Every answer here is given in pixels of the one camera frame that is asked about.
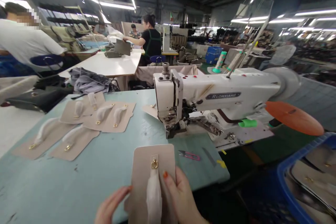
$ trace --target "gray fabric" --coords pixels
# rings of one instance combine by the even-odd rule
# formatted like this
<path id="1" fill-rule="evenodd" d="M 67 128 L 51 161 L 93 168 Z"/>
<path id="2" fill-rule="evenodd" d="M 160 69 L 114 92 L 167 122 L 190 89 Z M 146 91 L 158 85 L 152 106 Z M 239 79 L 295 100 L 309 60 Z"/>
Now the gray fabric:
<path id="1" fill-rule="evenodd" d="M 70 84 L 74 86 L 74 91 L 82 94 L 97 93 L 103 91 L 118 92 L 117 86 L 112 84 L 112 80 L 104 75 L 99 75 L 84 68 L 73 68 L 69 71 L 71 75 Z"/>

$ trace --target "blue chair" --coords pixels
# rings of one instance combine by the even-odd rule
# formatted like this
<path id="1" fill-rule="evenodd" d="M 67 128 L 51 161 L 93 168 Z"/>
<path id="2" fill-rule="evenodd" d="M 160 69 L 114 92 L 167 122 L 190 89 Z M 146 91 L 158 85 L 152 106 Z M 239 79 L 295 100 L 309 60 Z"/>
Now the blue chair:
<path id="1" fill-rule="evenodd" d="M 161 62 L 161 65 L 162 65 L 162 62 L 166 62 L 166 56 L 164 56 L 164 55 L 152 56 L 152 57 L 150 57 L 150 61 L 152 63 L 160 63 Z"/>

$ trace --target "dark hair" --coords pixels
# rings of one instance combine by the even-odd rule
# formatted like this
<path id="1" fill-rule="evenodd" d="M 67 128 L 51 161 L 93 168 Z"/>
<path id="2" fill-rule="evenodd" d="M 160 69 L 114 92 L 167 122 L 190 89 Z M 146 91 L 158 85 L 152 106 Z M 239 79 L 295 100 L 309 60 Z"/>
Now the dark hair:
<path id="1" fill-rule="evenodd" d="M 5 4 L 5 11 L 8 13 L 21 14 L 27 13 L 27 9 L 19 4 L 13 2 L 7 2 Z"/>
<path id="2" fill-rule="evenodd" d="M 146 15 L 143 17 L 143 21 L 145 23 L 149 23 L 151 26 L 153 26 L 153 28 L 155 27 L 155 16 L 154 15 Z"/>

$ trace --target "black leather bag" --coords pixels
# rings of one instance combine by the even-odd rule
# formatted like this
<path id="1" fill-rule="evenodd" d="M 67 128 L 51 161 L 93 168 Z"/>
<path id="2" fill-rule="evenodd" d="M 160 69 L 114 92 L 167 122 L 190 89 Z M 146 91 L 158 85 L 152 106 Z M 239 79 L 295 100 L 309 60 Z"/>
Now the black leather bag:
<path id="1" fill-rule="evenodd" d="M 35 89 L 33 91 L 20 94 L 19 96 L 8 98 L 6 101 L 19 109 L 48 113 L 68 94 L 69 92 L 51 87 L 47 90 Z"/>

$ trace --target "blue bin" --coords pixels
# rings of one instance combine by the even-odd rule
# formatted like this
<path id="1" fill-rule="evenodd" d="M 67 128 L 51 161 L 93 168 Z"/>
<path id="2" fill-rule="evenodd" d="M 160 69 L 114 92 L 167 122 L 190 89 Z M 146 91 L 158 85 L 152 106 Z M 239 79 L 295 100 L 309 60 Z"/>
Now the blue bin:
<path id="1" fill-rule="evenodd" d="M 218 58 L 222 50 L 223 48 L 221 47 L 209 47 L 205 55 L 205 61 L 208 64 L 217 64 Z"/>
<path id="2" fill-rule="evenodd" d="M 315 223 L 297 203 L 285 182 L 285 173 L 297 160 L 302 159 L 320 144 L 335 147 L 336 134 L 325 133 L 297 151 L 275 168 L 262 172 L 241 190 L 249 212 L 261 223 Z"/>

